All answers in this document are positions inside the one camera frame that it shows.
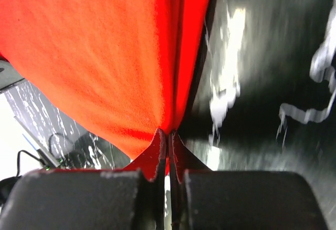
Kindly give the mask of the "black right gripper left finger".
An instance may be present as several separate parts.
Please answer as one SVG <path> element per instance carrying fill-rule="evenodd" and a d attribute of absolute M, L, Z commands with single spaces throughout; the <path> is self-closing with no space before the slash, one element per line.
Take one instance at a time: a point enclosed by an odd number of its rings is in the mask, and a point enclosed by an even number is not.
<path fill-rule="evenodd" d="M 141 170 L 146 180 L 154 185 L 154 191 L 151 194 L 154 198 L 153 209 L 156 229 L 164 229 L 166 149 L 166 135 L 162 129 L 157 129 L 150 145 L 123 168 L 124 171 Z"/>

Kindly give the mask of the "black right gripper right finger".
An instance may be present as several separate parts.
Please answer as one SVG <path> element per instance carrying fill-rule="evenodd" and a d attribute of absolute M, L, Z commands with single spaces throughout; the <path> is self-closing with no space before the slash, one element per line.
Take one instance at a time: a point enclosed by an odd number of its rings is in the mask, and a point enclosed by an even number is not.
<path fill-rule="evenodd" d="M 168 137 L 172 229 L 188 229 L 188 201 L 185 188 L 185 172 L 206 171 L 208 168 L 183 143 L 177 131 L 172 131 Z"/>

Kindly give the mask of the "red t shirt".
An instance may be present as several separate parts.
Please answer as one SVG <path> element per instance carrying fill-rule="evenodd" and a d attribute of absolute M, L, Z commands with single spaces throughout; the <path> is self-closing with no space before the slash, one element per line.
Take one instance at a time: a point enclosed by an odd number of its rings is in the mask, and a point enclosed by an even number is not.
<path fill-rule="evenodd" d="M 135 159 L 176 129 L 209 0 L 1 0 L 1 55 Z"/>

